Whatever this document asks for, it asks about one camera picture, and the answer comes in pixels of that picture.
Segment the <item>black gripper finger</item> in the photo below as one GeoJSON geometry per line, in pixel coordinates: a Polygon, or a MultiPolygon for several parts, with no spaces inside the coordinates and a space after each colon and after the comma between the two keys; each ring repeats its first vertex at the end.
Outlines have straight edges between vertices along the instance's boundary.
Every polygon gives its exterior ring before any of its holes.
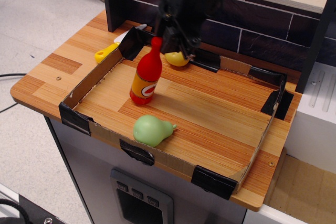
{"type": "Polygon", "coordinates": [[[194,60],[196,50],[201,44],[201,38],[197,36],[185,36],[175,27],[167,27],[163,32],[161,53],[181,52],[186,60],[194,60]]]}
{"type": "Polygon", "coordinates": [[[155,20],[154,34],[156,37],[162,37],[166,27],[170,23],[169,14],[158,14],[155,20]]]}

